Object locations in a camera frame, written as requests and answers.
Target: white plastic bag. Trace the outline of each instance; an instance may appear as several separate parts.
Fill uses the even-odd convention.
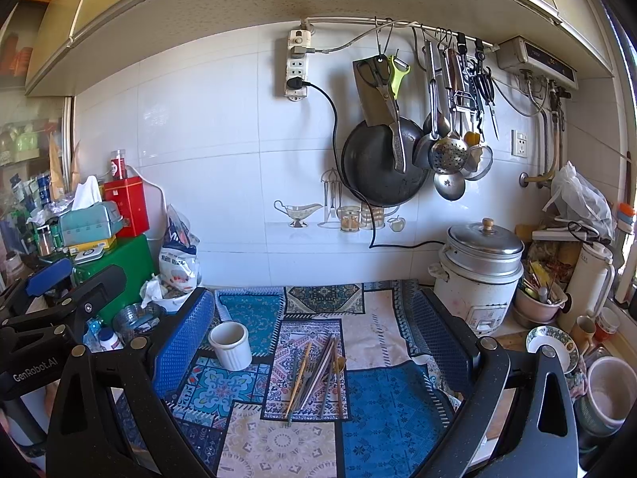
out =
[[[199,239],[190,233],[172,205],[168,205],[166,212],[168,228],[159,251],[159,272],[166,285],[189,293],[201,281],[197,260]]]
[[[551,195],[542,209],[544,212],[555,202],[561,218],[581,221],[595,228],[602,239],[613,240],[616,225],[606,198],[577,173],[571,162],[567,162],[553,178]]]
[[[139,296],[142,298],[142,307],[146,307],[149,302],[152,302],[162,306],[170,313],[179,311],[179,308],[184,305],[184,302],[190,296],[190,292],[182,293],[175,289],[168,290],[166,286],[161,284],[159,275],[154,275],[153,278],[141,286]]]

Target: wall tile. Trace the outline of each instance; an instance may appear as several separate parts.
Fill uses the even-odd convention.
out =
[[[491,217],[496,224],[513,230],[517,223],[534,223],[541,217],[541,209],[550,199],[547,189],[529,185],[521,188],[520,173],[531,175],[532,166],[495,161],[491,171],[477,182],[467,182],[464,196],[458,201],[445,201],[433,185],[426,185],[418,194],[417,243],[437,239],[444,241],[447,229],[455,224],[482,221]]]
[[[269,253],[272,285],[326,285],[409,278],[412,253]]]
[[[236,57],[232,63],[197,65],[141,84],[138,120],[143,164],[199,157],[202,149],[215,146],[253,143],[244,145],[243,152],[254,151],[259,139],[256,87],[254,54]]]
[[[203,249],[243,245],[242,251],[262,251],[259,155],[174,162],[144,167],[141,172],[162,186],[166,200],[189,218]]]
[[[74,140],[82,179],[109,171],[114,149],[125,149],[126,163],[139,167],[136,114],[137,87],[76,112]]]
[[[115,97],[139,84],[139,63],[135,63],[91,86],[75,97],[75,113]]]
[[[389,278],[417,278],[431,284],[428,266],[438,259],[437,245],[370,250],[370,232],[345,234],[319,228],[323,208],[308,218],[309,226],[303,229],[290,228],[290,220],[274,210],[276,199],[287,205],[323,205],[320,177],[334,166],[333,116],[327,100],[313,88],[301,102],[283,96],[285,45],[289,30],[297,25],[276,23],[192,41],[80,94],[75,134],[82,141],[82,175],[103,174],[110,151],[126,149],[128,163],[141,167],[143,176],[162,186],[167,201],[189,218],[193,233],[201,239],[203,282],[208,285],[320,285]],[[339,46],[368,29],[333,24],[316,28],[312,37],[316,48]],[[387,32],[380,34],[383,45]],[[416,65],[411,30],[394,30],[388,53],[396,49],[412,65],[399,93],[401,115],[421,124],[428,112],[426,75]],[[343,51],[309,58],[308,79],[323,88],[338,109],[338,148],[362,120],[352,61],[376,52],[372,33]],[[488,54],[486,64],[496,79],[517,84],[498,68],[495,55]],[[569,123],[600,132],[600,139],[615,145],[617,105],[607,95],[608,80],[582,82],[566,111]],[[501,87],[518,108],[533,111],[525,95]],[[445,240],[450,225],[483,217],[509,229],[541,217],[549,191],[518,185],[524,170],[538,173],[541,118],[521,116],[497,91],[496,110],[499,140],[488,108],[483,121],[486,140],[494,149],[491,172],[468,183],[466,195],[453,203],[437,195],[430,179],[401,206],[398,215],[406,218],[405,229],[394,233],[385,227],[378,231],[377,243]],[[528,134],[528,158],[511,155],[512,129]],[[610,140],[614,135],[618,139]],[[571,137],[569,157],[613,199],[619,193],[620,163],[612,151],[583,138]],[[160,193],[145,185],[145,195],[148,236],[160,237],[166,226]],[[343,204],[355,202],[343,190]],[[152,243],[155,251],[158,245]]]
[[[271,285],[266,253],[197,253],[202,284],[214,287]]]

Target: rice cooker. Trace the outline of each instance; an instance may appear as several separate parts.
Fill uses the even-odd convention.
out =
[[[490,334],[502,323],[524,273],[523,249],[512,231],[490,218],[452,226],[440,262],[429,266],[434,292],[476,335]]]

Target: plate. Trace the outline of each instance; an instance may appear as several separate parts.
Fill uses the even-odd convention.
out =
[[[526,337],[526,350],[536,353],[542,345],[550,345],[555,349],[564,373],[571,372],[580,358],[575,342],[564,331],[551,325],[535,327]]]

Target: blue gripper pad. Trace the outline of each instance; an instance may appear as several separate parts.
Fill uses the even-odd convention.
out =
[[[32,274],[27,282],[27,295],[42,296],[58,282],[62,282],[71,274],[73,264],[71,259],[60,259],[50,266],[40,269],[37,273]]]
[[[177,311],[174,319],[178,319],[179,323],[155,356],[153,387],[160,398],[179,386],[210,327],[214,312],[213,294],[201,288],[193,291]]]
[[[446,313],[445,320],[434,309],[431,300],[422,290],[414,293],[412,300],[413,321],[427,343],[435,362],[444,373],[447,384],[452,390],[469,397],[473,389],[471,358],[464,350],[457,335],[461,334],[472,338],[475,336],[471,332],[464,333],[463,325],[457,325],[460,332],[451,331],[450,325],[445,324],[445,321],[460,320],[463,324],[464,321],[451,316],[435,295],[431,300],[438,300],[442,312]]]

